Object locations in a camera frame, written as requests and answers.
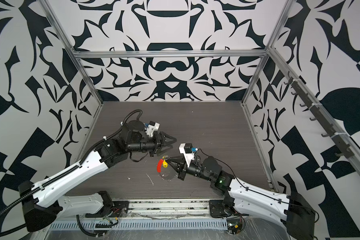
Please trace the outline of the red key tag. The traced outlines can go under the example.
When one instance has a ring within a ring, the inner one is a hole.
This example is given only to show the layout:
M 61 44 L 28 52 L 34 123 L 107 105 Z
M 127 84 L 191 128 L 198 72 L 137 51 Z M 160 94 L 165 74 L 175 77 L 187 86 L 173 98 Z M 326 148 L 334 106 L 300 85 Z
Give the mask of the red key tag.
M 164 160 L 160 159 L 158 164 L 157 164 L 157 172 L 158 173 L 161 173 L 161 171 L 162 171 L 163 162 L 164 162 Z

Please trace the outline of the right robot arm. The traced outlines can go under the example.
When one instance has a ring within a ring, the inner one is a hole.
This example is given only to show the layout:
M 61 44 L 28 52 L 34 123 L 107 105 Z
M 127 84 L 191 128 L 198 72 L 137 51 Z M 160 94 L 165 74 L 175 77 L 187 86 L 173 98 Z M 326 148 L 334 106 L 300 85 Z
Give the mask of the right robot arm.
M 183 180 L 186 175 L 207 180 L 223 196 L 223 206 L 230 215 L 253 216 L 283 227 L 296 240 L 314 240 L 317 212 L 297 192 L 275 193 L 245 183 L 223 170 L 221 161 L 210 156 L 202 163 L 184 158 L 165 158 Z

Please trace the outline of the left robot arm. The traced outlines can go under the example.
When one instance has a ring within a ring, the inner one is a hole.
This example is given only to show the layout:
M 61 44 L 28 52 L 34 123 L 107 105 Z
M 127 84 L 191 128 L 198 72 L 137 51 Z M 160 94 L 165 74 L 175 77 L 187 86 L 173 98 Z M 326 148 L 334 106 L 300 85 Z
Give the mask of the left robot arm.
M 138 119 L 123 121 L 115 133 L 94 144 L 79 161 L 68 168 L 34 184 L 31 182 L 21 184 L 20 198 L 0 211 L 0 218 L 16 205 L 22 204 L 25 223 L 0 232 L 0 237 L 23 228 L 28 232 L 36 232 L 60 217 L 108 215 L 113 202 L 107 192 L 100 191 L 93 195 L 75 197 L 72 201 L 68 199 L 66 193 L 98 173 L 131 159 L 133 152 L 153 157 L 172 149 L 177 141 L 176 138 L 159 131 L 159 127 L 158 123 L 145 124 Z

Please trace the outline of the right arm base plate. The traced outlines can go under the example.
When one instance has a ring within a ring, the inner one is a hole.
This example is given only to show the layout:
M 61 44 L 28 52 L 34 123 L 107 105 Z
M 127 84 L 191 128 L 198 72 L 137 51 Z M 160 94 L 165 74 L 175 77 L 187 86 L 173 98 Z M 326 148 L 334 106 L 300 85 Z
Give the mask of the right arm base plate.
M 232 215 L 223 205 L 223 200 L 209 200 L 210 216 L 212 218 L 227 218 Z

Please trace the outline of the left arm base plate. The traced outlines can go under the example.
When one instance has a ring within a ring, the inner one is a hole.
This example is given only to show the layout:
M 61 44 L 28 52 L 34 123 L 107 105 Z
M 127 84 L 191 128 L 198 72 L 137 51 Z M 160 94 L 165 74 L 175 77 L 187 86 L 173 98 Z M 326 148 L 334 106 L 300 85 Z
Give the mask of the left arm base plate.
M 125 217 L 129 213 L 129 201 L 113 201 L 108 217 L 120 218 Z

